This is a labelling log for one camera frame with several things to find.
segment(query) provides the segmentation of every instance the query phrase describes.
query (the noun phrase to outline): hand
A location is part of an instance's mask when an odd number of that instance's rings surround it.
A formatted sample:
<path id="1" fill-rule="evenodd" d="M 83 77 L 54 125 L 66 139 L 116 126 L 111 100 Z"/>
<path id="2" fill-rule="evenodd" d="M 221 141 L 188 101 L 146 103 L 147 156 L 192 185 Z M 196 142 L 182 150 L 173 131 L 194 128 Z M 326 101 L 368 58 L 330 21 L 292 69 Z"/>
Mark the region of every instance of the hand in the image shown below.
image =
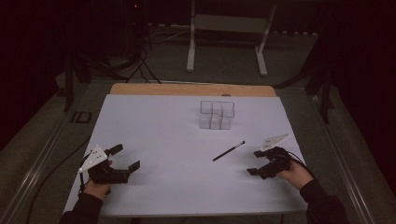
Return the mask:
<path id="1" fill-rule="evenodd" d="M 297 188 L 297 190 L 300 190 L 305 184 L 314 179 L 314 177 L 309 174 L 301 164 L 295 161 L 290 162 L 289 171 L 282 171 L 277 175 L 285 178 L 289 183 Z"/>
<path id="2" fill-rule="evenodd" d="M 91 194 L 96 198 L 103 200 L 106 196 L 107 191 L 111 188 L 110 184 L 95 184 L 92 180 L 89 180 L 85 186 L 84 193 Z"/>

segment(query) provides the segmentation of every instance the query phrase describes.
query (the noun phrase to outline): white metal frame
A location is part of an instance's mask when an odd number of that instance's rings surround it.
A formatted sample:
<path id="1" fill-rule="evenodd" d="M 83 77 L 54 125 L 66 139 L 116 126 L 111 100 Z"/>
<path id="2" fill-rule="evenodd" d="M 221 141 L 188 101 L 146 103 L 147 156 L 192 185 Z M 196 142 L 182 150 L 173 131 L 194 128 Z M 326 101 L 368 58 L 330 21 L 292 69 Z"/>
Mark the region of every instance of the white metal frame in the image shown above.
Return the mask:
<path id="1" fill-rule="evenodd" d="M 267 68 L 265 66 L 264 57 L 262 56 L 262 50 L 264 49 L 264 45 L 271 28 L 272 20 L 275 15 L 275 11 L 276 11 L 276 6 L 272 6 L 268 18 L 265 19 L 196 14 L 195 0 L 191 0 L 191 26 L 190 26 L 191 35 L 190 35 L 189 56 L 187 59 L 187 71 L 192 72 L 194 70 L 195 29 L 247 32 L 247 33 L 262 34 L 262 42 L 260 43 L 259 46 L 256 46 L 255 53 L 257 57 L 257 63 L 260 69 L 260 75 L 262 77 L 266 77 L 268 73 L 267 73 Z"/>

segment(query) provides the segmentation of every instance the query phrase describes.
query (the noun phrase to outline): pen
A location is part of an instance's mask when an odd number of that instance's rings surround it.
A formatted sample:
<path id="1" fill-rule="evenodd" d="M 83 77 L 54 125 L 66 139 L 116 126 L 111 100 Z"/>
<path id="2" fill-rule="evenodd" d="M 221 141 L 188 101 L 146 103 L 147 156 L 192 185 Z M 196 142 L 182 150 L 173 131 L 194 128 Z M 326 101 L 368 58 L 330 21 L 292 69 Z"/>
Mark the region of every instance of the pen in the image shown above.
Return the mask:
<path id="1" fill-rule="evenodd" d="M 238 145 L 236 145 L 236 146 L 234 146 L 234 147 L 228 149 L 227 151 L 223 152 L 221 155 L 217 156 L 215 159 L 213 159 L 213 161 L 216 161 L 216 160 L 220 159 L 220 158 L 221 158 L 222 156 L 224 156 L 225 154 L 231 152 L 232 150 L 234 150 L 234 149 L 236 149 L 236 148 L 238 148 L 238 147 L 240 147 L 240 146 L 242 146 L 242 145 L 244 145 L 244 144 L 245 144 L 245 141 L 242 141 L 242 142 L 239 143 Z"/>

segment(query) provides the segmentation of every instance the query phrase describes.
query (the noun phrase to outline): sleeve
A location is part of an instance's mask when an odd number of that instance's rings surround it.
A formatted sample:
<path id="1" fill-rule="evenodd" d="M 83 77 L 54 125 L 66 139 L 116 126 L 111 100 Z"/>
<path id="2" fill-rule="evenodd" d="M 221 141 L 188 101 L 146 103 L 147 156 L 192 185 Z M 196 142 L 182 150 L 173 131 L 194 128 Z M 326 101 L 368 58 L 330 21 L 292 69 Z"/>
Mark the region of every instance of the sleeve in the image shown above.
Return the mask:
<path id="1" fill-rule="evenodd" d="M 96 224 L 102 208 L 102 200 L 91 194 L 81 193 L 78 196 L 73 211 L 67 211 L 61 218 L 60 224 Z"/>
<path id="2" fill-rule="evenodd" d="M 330 196 L 317 179 L 304 185 L 300 194 L 308 203 L 306 220 L 308 224 L 349 224 L 347 213 L 336 196 Z"/>

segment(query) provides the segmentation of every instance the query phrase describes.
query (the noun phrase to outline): white table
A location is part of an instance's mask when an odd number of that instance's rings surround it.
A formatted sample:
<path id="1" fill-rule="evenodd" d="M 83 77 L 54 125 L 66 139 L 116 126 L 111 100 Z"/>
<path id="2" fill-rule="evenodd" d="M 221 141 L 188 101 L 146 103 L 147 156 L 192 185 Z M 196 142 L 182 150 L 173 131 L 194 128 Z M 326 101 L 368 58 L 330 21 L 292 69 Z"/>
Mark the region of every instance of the white table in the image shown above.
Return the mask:
<path id="1" fill-rule="evenodd" d="M 235 103 L 231 130 L 199 128 L 199 106 L 203 100 Z M 86 154 L 95 145 L 110 148 L 123 144 L 124 150 L 110 158 L 112 167 L 126 169 L 140 160 L 141 168 L 131 174 L 128 184 L 112 187 L 101 215 L 217 216 L 304 211 L 306 204 L 298 190 L 285 180 L 279 177 L 262 180 L 247 172 L 247 168 L 260 168 L 267 163 L 253 155 L 263 139 L 284 133 L 291 137 L 280 146 L 301 158 L 277 97 L 109 94 Z M 243 140 L 244 145 L 212 161 Z M 65 211 L 71 210 L 77 201 L 78 185 L 77 176 Z"/>

